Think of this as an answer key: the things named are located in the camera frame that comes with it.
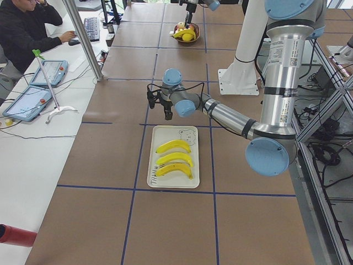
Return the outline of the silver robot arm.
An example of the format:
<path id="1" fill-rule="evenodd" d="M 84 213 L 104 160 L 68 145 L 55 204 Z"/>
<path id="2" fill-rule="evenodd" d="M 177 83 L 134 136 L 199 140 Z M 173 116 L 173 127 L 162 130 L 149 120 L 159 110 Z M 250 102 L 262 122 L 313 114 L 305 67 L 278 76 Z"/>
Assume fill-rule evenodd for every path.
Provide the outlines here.
<path id="1" fill-rule="evenodd" d="M 245 157 L 263 176 L 276 176 L 295 159 L 296 134 L 292 116 L 305 42 L 321 36 L 326 1 L 249 1 L 234 61 L 220 69 L 221 94 L 249 95 L 256 90 L 255 63 L 263 36 L 270 38 L 260 121 L 255 121 L 211 98 L 188 92 L 179 70 L 165 71 L 157 93 L 148 92 L 150 106 L 164 106 L 187 117 L 200 110 L 224 128 L 249 140 Z"/>
<path id="2" fill-rule="evenodd" d="M 242 4 L 242 1 L 219 1 L 219 0 L 179 0 L 179 1 L 170 1 L 171 3 L 177 3 L 182 6 L 186 5 L 186 17 L 182 22 L 182 25 L 186 28 L 189 28 L 192 22 L 193 14 L 196 12 L 197 6 L 202 6 L 204 8 L 209 8 L 212 11 L 215 11 L 222 4 Z"/>

